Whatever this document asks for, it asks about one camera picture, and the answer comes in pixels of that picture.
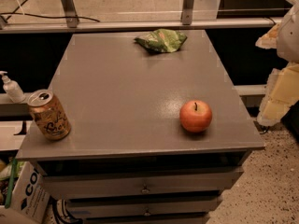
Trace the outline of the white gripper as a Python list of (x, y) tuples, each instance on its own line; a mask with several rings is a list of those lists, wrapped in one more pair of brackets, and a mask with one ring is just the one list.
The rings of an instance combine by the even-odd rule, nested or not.
[(260, 125), (274, 126), (299, 101), (299, 3), (287, 12), (280, 25), (259, 37), (255, 46), (277, 48), (278, 56), (289, 62), (282, 70), (274, 68), (269, 75), (257, 116)]

